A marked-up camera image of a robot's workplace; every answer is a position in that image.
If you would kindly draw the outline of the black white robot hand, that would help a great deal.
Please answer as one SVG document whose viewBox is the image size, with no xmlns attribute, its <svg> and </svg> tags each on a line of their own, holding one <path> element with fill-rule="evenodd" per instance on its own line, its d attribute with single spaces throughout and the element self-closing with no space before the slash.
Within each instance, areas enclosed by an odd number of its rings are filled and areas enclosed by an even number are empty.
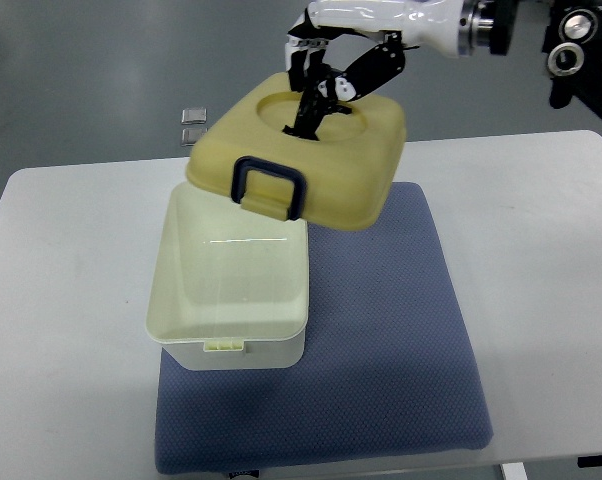
<svg viewBox="0 0 602 480">
<path fill-rule="evenodd" d="M 405 68 L 409 49 L 426 45 L 457 57 L 463 12 L 462 1 L 312 1 L 287 33 L 290 89 L 308 87 L 329 44 L 342 36 L 365 38 L 371 48 L 332 80 L 315 80 L 321 95 L 338 101 L 358 100 L 392 80 Z"/>
</svg>

